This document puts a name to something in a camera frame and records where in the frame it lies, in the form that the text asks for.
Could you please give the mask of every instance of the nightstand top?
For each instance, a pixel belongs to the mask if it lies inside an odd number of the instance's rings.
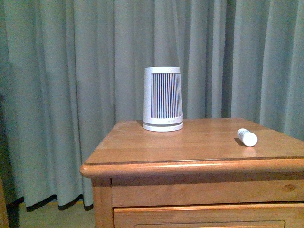
[[[240,128],[257,135],[254,147],[244,146],[237,138]],[[141,169],[152,166],[162,166],[162,171],[173,167],[194,171],[223,167],[226,163],[240,169],[242,165],[251,163],[254,166],[256,163],[260,168],[264,166],[271,170],[268,167],[271,162],[282,168],[287,163],[294,167],[294,163],[301,169],[299,162],[304,165],[303,161],[303,141],[240,118],[184,120],[183,129],[165,133],[147,131],[141,121],[124,121],[117,123],[97,146],[81,173],[92,177],[94,175],[89,172],[93,170],[99,169],[99,175],[107,175],[113,169],[116,175],[124,175],[124,169],[134,167],[135,172],[142,174],[141,171],[147,170]]]

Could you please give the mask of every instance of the drawer front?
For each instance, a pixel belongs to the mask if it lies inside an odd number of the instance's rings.
[[[113,179],[114,207],[304,201],[302,173]]]
[[[284,228],[284,221],[136,225],[135,228]]]
[[[303,228],[304,204],[114,209],[115,228]]]

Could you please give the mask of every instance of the wooden nightstand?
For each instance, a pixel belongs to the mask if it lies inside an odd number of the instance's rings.
[[[119,122],[81,173],[97,228],[304,227],[304,142],[243,119],[185,120],[168,133]]]

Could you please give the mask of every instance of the floor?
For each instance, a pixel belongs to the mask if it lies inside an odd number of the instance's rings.
[[[27,212],[22,203],[15,224],[10,228],[94,228],[94,209],[85,211],[82,202],[78,202],[66,210],[58,210],[58,204],[51,202]]]

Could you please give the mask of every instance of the white cap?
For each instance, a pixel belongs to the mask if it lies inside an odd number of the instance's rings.
[[[243,144],[245,146],[254,146],[257,143],[257,136],[252,132],[245,133],[243,136]]]

